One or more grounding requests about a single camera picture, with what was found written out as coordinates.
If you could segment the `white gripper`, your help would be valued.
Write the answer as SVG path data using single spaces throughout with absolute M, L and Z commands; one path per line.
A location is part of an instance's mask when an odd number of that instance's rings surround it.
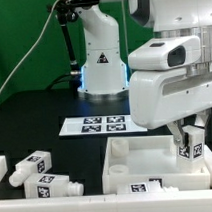
M 187 77 L 185 68 L 169 71 L 136 71 L 129 84 L 130 116 L 140 127 L 156 129 L 167 124 L 174 143 L 186 143 L 183 121 L 197 113 L 195 125 L 206 128 L 212 107 L 212 65 L 210 72 Z

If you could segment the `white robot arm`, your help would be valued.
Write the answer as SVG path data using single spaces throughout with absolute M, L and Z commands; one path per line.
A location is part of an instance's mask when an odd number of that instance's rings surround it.
M 203 133 L 212 107 L 212 0 L 125 0 L 131 18 L 153 30 L 127 64 L 119 55 L 118 25 L 99 8 L 116 1 L 70 0 L 85 29 L 83 92 L 126 90 L 137 126 L 166 125 L 175 142 L 185 144 L 193 134 L 183 119 L 195 115 L 192 129 Z

